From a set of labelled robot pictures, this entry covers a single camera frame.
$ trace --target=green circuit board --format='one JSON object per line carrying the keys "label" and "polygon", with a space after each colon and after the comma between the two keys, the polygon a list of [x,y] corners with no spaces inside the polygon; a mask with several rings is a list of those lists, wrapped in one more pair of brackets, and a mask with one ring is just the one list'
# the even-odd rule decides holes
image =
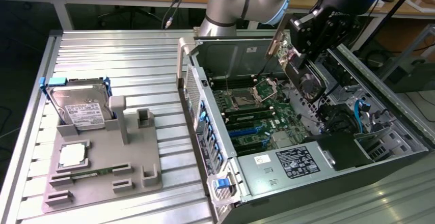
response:
{"label": "green circuit board", "polygon": [[[213,91],[239,156],[300,144],[309,135],[289,105],[284,89],[276,80],[269,79],[275,84],[272,86],[265,79],[267,76],[259,77],[255,89],[248,87]],[[237,136],[237,132],[245,131],[251,134]],[[284,144],[276,139],[277,136],[285,137]]]}

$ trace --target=hard drive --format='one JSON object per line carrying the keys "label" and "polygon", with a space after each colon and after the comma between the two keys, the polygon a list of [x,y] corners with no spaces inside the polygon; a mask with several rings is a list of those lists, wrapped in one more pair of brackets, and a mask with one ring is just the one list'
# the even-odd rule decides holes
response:
{"label": "hard drive", "polygon": [[53,77],[40,88],[52,101],[63,125],[77,130],[104,128],[104,121],[113,119],[109,107],[111,80],[108,78],[71,79]]}

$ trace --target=motherboard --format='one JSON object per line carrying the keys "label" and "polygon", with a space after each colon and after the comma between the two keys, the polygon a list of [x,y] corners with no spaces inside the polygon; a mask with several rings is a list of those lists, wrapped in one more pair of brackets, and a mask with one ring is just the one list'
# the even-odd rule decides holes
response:
{"label": "motherboard", "polygon": [[213,97],[239,156],[300,144],[309,135],[289,104],[287,89],[265,75],[215,86]]}

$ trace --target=hard drive label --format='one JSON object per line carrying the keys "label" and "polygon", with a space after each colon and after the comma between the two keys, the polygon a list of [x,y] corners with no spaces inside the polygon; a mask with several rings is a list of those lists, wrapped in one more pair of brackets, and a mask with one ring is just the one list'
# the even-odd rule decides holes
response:
{"label": "hard drive label", "polygon": [[276,156],[291,179],[320,171],[305,146],[276,152]]}
{"label": "hard drive label", "polygon": [[65,109],[75,126],[104,124],[101,108],[97,103],[65,105]]}

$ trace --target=fan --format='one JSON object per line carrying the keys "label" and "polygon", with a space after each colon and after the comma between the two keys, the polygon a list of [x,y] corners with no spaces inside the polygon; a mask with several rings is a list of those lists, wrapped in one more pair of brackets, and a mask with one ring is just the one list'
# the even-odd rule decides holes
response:
{"label": "fan", "polygon": [[308,103],[315,102],[324,92],[319,80],[309,73],[304,74],[299,79],[299,92]]}

